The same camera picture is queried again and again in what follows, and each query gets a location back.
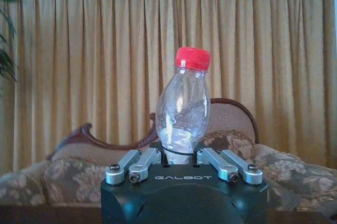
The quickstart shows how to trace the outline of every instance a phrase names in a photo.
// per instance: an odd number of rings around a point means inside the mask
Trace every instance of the red bottle cap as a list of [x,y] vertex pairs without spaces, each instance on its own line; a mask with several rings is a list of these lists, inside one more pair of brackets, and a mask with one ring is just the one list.
[[178,49],[175,65],[191,70],[207,71],[209,69],[211,53],[206,50],[181,47]]

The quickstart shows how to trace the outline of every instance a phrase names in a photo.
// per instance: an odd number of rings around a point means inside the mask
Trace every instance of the cushion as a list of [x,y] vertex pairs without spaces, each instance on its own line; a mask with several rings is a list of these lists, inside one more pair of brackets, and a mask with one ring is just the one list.
[[279,211],[292,211],[303,200],[299,195],[265,178],[268,184],[268,207]]
[[214,150],[230,149],[247,162],[252,162],[255,157],[256,143],[245,133],[235,129],[207,133],[201,142]]
[[32,165],[16,173],[0,178],[0,205],[36,206],[46,204],[43,183],[40,180],[41,168],[47,163]]
[[283,152],[260,155],[255,164],[269,181],[302,198],[297,211],[319,211],[326,216],[337,214],[337,170],[306,164],[299,157]]
[[127,152],[128,150],[112,150],[92,144],[68,144],[59,149],[51,161],[72,158],[100,166],[109,166],[117,163]]
[[48,203],[101,202],[101,181],[106,168],[75,159],[52,162],[44,174]]

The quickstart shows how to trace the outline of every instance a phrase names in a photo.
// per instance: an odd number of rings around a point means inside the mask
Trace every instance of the plant leaf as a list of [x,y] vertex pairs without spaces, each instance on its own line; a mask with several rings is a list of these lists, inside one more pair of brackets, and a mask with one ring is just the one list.
[[9,33],[11,35],[12,38],[14,38],[14,34],[16,33],[15,28],[14,28],[14,24],[12,19],[3,11],[0,9],[0,14],[5,18],[5,20],[7,21],[8,24],[8,28],[9,28]]
[[5,43],[5,44],[8,43],[7,40],[6,40],[6,38],[5,38],[3,35],[1,35],[1,34],[0,34],[0,40],[1,40],[3,43]]
[[15,64],[4,49],[0,49],[0,75],[8,78],[11,76],[15,81]]
[[6,3],[18,2],[19,0],[0,0]]

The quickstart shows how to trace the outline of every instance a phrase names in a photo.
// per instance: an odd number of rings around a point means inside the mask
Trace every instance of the beige curtain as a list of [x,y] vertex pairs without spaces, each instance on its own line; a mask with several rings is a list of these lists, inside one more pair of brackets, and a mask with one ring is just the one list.
[[41,161],[72,129],[144,136],[180,46],[212,53],[211,97],[242,102],[261,143],[337,166],[333,0],[21,0],[2,80],[2,172]]

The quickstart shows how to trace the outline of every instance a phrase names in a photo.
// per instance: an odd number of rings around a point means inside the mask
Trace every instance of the carved wooden armrest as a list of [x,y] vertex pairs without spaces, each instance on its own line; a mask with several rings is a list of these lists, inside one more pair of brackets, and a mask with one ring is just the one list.
[[67,137],[65,137],[62,142],[55,148],[54,152],[46,157],[47,160],[51,160],[54,154],[64,146],[68,144],[91,144],[94,146],[99,146],[105,149],[113,149],[113,150],[128,150],[128,149],[139,149],[142,148],[151,142],[157,139],[157,132],[155,127],[155,114],[150,114],[150,119],[152,120],[152,127],[149,133],[140,141],[134,142],[128,145],[115,145],[115,144],[107,144],[105,142],[101,142],[96,139],[91,133],[90,129],[92,128],[91,123],[86,123],[74,131],[72,131]]

